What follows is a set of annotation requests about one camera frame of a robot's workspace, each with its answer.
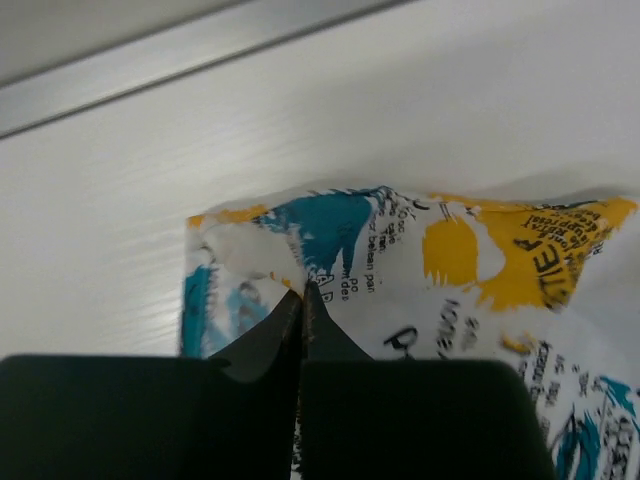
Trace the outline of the colourful patterned shorts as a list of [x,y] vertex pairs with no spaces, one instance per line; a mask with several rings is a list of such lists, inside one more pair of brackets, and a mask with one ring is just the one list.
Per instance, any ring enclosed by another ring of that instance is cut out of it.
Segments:
[[376,359],[491,359],[560,479],[639,475],[639,202],[517,203],[387,186],[222,204],[186,230],[180,352],[206,358],[318,285]]

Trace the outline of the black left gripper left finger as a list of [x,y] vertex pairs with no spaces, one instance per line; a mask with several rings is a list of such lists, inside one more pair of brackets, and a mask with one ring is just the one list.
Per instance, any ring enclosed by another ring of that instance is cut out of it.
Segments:
[[288,293],[208,359],[5,358],[2,477],[288,478],[300,321],[300,298]]

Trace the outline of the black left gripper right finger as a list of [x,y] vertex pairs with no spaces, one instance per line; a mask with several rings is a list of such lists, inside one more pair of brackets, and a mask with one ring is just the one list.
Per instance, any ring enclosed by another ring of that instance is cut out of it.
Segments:
[[315,283],[303,300],[300,467],[305,479],[551,479],[523,381],[491,360],[416,360],[415,331],[375,360],[333,321]]

